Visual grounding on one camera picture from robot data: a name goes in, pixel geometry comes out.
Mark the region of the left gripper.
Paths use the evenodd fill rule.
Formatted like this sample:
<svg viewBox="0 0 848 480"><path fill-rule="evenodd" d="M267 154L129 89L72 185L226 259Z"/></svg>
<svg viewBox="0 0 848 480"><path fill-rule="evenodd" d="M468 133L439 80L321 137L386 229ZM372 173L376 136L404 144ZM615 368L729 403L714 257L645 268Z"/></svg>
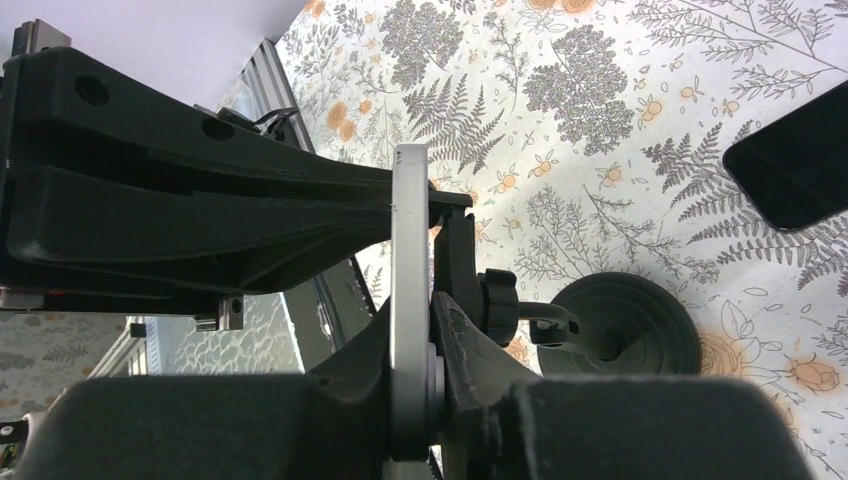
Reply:
<svg viewBox="0 0 848 480"><path fill-rule="evenodd" d="M264 182L246 133L70 48L18 55L1 93L1 306L243 325L246 293L297 286L390 235L391 175Z"/></svg>

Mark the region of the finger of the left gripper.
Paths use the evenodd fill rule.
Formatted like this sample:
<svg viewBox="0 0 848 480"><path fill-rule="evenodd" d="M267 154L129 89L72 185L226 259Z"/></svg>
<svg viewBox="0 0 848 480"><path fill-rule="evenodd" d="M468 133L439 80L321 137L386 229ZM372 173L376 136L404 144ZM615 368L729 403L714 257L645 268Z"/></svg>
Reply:
<svg viewBox="0 0 848 480"><path fill-rule="evenodd" d="M431 218L469 196L322 158L172 99L70 47L39 55L43 219Z"/></svg>

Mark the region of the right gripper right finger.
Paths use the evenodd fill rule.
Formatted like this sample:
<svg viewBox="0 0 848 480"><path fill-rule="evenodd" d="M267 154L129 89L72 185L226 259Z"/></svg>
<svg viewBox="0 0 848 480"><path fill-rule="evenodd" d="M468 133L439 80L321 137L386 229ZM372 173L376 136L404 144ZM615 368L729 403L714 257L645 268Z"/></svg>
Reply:
<svg viewBox="0 0 848 480"><path fill-rule="evenodd" d="M808 479L782 415L726 378L541 377L446 293L431 303L443 352L448 479Z"/></svg>

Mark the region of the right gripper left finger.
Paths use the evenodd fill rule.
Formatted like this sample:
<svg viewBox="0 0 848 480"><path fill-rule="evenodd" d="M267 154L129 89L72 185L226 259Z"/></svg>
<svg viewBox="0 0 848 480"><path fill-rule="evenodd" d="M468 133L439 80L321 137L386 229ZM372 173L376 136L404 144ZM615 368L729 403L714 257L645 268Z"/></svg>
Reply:
<svg viewBox="0 0 848 480"><path fill-rule="evenodd" d="M46 414L18 479L378 479L389 311L305 374L98 378Z"/></svg>

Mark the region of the black phone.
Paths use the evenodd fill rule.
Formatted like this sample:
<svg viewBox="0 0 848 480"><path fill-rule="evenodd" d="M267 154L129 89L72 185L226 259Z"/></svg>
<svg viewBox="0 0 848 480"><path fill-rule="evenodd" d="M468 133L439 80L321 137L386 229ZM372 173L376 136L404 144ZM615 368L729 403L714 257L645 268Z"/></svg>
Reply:
<svg viewBox="0 0 848 480"><path fill-rule="evenodd" d="M734 143L722 163L778 230L801 230L845 212L847 84Z"/></svg>
<svg viewBox="0 0 848 480"><path fill-rule="evenodd" d="M430 341L427 148L401 144L392 164L390 412L393 460L429 456L444 409L444 361Z"/></svg>

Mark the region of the black round-base stand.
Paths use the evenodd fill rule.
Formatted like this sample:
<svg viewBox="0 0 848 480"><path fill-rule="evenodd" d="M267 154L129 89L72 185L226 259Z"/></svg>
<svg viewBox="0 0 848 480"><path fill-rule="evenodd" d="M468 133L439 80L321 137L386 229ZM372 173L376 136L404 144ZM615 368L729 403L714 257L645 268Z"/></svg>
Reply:
<svg viewBox="0 0 848 480"><path fill-rule="evenodd" d="M520 322L539 349L545 374L684 374L701 371L702 349L685 307L659 285L619 272L589 274L549 303L521 301L515 274L478 272L467 194L428 190L435 239L434 287L499 347Z"/></svg>

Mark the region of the aluminium frame profile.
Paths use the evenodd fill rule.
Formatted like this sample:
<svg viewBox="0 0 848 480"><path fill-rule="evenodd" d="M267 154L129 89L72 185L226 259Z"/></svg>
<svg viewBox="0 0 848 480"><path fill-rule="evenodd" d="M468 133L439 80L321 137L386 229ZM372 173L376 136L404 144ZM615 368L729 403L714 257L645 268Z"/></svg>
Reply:
<svg viewBox="0 0 848 480"><path fill-rule="evenodd" d="M13 56L69 46L71 38L48 23L35 19L14 30ZM236 77L223 100L198 110L276 141L315 151L275 44L263 39Z"/></svg>

